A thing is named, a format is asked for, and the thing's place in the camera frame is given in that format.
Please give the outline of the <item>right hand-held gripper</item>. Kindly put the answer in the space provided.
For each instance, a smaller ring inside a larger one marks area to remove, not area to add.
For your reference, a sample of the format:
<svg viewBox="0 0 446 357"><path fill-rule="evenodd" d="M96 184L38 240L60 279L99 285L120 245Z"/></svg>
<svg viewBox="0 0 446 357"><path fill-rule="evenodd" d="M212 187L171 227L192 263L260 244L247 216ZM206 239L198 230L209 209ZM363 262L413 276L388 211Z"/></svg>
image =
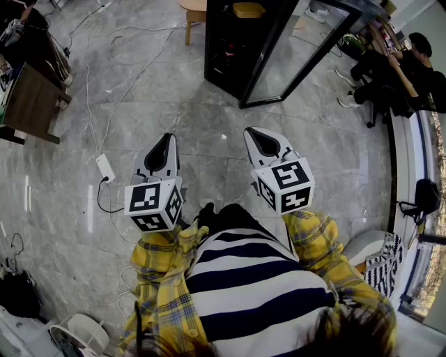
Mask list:
<svg viewBox="0 0 446 357"><path fill-rule="evenodd" d="M251 171L258 195L276 214L307 208L314 196L315 180L306 158L297 151L287 151L290 143L283 135L260 127L244 131ZM268 158L273 160L265 166Z"/></svg>

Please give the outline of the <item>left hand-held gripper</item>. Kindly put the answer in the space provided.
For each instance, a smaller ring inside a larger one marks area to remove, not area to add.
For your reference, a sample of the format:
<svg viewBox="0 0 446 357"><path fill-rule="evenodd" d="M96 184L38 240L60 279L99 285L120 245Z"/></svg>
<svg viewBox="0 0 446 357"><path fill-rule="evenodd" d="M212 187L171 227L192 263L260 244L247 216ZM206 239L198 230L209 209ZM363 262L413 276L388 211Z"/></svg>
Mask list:
<svg viewBox="0 0 446 357"><path fill-rule="evenodd" d="M173 230L184 203L176 136L167 132L135 160L124 214L144 233Z"/></svg>

